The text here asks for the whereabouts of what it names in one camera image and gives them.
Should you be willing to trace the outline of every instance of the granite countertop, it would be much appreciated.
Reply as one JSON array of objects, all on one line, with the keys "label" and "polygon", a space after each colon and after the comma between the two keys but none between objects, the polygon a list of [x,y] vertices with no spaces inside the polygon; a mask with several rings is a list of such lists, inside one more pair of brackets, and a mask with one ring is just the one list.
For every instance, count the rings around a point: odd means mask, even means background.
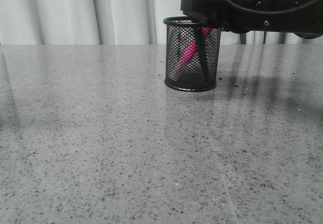
[{"label": "granite countertop", "polygon": [[323,46],[0,47],[0,223],[323,223]]}]

